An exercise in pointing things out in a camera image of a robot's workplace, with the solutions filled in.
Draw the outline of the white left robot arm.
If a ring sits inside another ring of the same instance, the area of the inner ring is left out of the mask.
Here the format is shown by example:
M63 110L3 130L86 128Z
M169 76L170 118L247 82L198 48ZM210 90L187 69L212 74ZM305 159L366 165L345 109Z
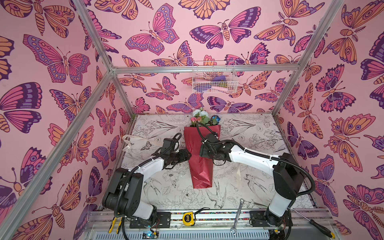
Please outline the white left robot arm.
M160 147L144 162L132 169L115 170L103 196L102 206L114 212L114 217L140 220L152 226L157 221L157 208L141 200L143 183L152 175L188 161L192 154L180 149L181 133L165 138Z

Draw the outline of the cream satin ribbon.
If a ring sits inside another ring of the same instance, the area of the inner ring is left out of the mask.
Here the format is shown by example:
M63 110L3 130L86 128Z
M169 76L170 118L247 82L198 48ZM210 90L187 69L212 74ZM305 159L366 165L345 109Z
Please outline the cream satin ribbon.
M140 151L146 151L153 148L159 148L163 144L161 144L158 141L150 140L147 138L134 136L134 135L124 135L122 137L123 143L125 146L123 147L123 152L133 151L133 150L140 150Z

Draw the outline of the white fake rose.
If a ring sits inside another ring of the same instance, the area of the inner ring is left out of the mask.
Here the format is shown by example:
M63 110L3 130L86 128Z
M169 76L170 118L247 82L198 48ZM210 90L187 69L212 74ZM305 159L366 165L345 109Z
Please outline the white fake rose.
M192 117L196 117L196 118L204 117L203 122L202 122L202 124L204 124L204 125L211 123L211 117L209 116L208 112L205 111L203 108L199 108L199 109L194 110L192 112Z

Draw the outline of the blue fake rose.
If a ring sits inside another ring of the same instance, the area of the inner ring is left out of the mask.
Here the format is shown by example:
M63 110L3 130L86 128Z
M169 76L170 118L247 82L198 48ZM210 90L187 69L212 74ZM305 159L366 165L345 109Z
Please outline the blue fake rose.
M218 125L220 123L221 118L218 115L214 115L211 118L211 124L212 126Z

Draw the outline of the dark red wrapping paper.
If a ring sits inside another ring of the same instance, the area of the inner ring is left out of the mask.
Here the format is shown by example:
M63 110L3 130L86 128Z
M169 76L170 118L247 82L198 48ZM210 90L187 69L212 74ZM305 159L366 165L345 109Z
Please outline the dark red wrapping paper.
M187 150L191 153L189 167L194 189L211 188L213 185L213 161L200 157L202 138L198 133L206 137L211 132L203 126L184 127L184 138Z

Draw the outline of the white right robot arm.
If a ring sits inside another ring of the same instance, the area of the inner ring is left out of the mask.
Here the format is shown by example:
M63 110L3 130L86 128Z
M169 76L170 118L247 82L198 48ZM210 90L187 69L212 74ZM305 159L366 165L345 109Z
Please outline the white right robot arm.
M275 193L264 213L265 220L271 226L279 226L283 222L284 214L298 197L315 190L313 177L290 154L278 156L257 152L234 140L220 141L215 134L201 139L201 157L244 164L273 178Z

